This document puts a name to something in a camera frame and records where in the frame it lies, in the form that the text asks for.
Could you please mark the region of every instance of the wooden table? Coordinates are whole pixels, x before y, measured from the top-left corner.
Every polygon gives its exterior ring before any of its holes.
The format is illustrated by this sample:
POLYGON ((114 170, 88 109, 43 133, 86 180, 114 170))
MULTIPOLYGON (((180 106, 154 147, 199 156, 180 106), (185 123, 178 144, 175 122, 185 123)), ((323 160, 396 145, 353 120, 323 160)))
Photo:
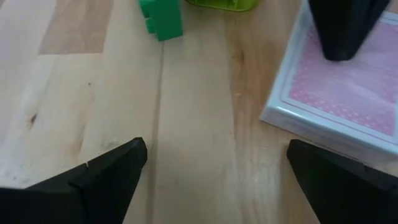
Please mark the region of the wooden table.
POLYGON ((158 42, 133 0, 0 0, 0 185, 142 136, 125 223, 318 223, 285 158, 297 136, 258 120, 299 5, 183 2, 184 36, 158 42))

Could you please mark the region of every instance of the pink patterned surface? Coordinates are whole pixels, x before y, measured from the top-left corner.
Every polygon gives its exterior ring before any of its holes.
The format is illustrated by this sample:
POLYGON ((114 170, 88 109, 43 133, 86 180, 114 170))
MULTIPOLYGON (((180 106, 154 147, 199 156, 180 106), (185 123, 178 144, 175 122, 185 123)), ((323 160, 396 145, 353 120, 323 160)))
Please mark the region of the pink patterned surface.
POLYGON ((380 23, 349 62, 324 59, 313 27, 289 98, 392 136, 398 100, 398 27, 380 23))

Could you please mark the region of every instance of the wooden surface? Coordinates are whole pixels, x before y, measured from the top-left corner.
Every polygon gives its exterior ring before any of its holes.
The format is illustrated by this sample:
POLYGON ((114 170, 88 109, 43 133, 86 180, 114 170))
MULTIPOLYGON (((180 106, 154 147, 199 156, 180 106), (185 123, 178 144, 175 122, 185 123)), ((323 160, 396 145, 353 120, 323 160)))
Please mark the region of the wooden surface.
POLYGON ((158 42, 137 1, 4 1, 0 185, 142 136, 149 161, 125 223, 318 223, 285 158, 297 136, 258 120, 299 5, 183 2, 184 36, 158 42))

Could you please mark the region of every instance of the black plastic piece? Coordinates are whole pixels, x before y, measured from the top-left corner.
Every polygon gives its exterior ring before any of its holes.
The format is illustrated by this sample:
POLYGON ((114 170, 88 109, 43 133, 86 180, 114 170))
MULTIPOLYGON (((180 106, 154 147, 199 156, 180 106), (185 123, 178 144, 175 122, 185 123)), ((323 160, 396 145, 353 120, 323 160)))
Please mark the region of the black plastic piece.
POLYGON ((397 177, 299 140, 287 158, 320 223, 398 223, 397 177))
POLYGON ((352 59, 391 0, 308 0, 326 59, 352 59))
POLYGON ((142 138, 27 189, 0 189, 2 223, 122 223, 147 160, 142 138))

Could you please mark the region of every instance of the green toy block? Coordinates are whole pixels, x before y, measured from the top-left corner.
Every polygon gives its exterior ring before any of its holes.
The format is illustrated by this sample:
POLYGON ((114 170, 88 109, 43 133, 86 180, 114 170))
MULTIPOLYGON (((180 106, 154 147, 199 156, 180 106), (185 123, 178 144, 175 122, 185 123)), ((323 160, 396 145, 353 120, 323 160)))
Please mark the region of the green toy block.
POLYGON ((182 35, 179 0, 139 0, 139 5, 148 33, 156 34, 159 41, 182 35))

